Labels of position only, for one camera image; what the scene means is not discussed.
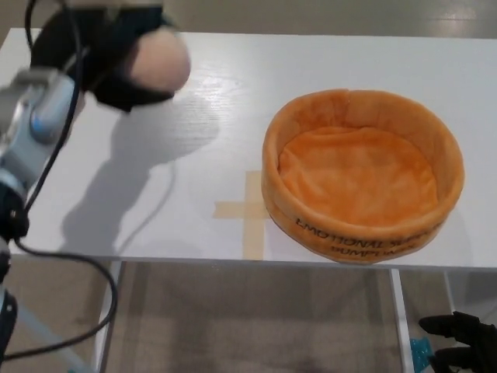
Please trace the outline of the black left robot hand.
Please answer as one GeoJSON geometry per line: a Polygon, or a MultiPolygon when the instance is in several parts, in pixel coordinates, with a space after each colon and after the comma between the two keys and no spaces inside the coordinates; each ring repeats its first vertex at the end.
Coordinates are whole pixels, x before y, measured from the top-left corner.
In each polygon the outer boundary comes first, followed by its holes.
{"type": "MultiPolygon", "coordinates": [[[[170,22],[160,5],[133,5],[116,9],[96,5],[73,8],[83,57],[80,90],[96,100],[123,112],[136,106],[162,103],[174,94],[165,89],[146,88],[132,82],[122,70],[125,58],[140,37],[170,22]]],[[[32,68],[55,68],[75,77],[76,44],[70,20],[59,10],[43,25],[31,47],[32,68]]]]}

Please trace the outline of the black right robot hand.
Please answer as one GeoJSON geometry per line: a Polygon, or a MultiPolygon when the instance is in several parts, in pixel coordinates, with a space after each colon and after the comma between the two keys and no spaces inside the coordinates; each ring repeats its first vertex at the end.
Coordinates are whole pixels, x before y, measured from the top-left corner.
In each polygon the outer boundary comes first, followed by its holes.
{"type": "Polygon", "coordinates": [[[477,373],[496,373],[496,326],[485,324],[476,316],[454,311],[450,315],[421,318],[419,326],[427,333],[454,338],[464,347],[437,350],[429,357],[435,372],[453,372],[461,368],[477,373]]]}

